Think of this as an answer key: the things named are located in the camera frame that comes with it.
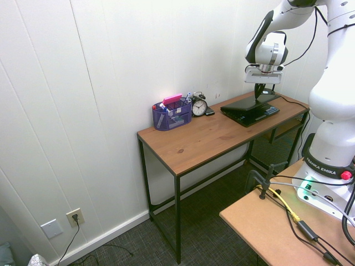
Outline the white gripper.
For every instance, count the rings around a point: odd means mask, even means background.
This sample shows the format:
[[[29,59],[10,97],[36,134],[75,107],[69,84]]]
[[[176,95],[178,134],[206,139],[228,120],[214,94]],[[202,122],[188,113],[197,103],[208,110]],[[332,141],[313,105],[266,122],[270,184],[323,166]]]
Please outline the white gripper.
[[[262,94],[264,84],[279,84],[283,71],[273,70],[270,73],[260,70],[256,66],[248,66],[245,70],[244,82],[253,83],[255,99]]]

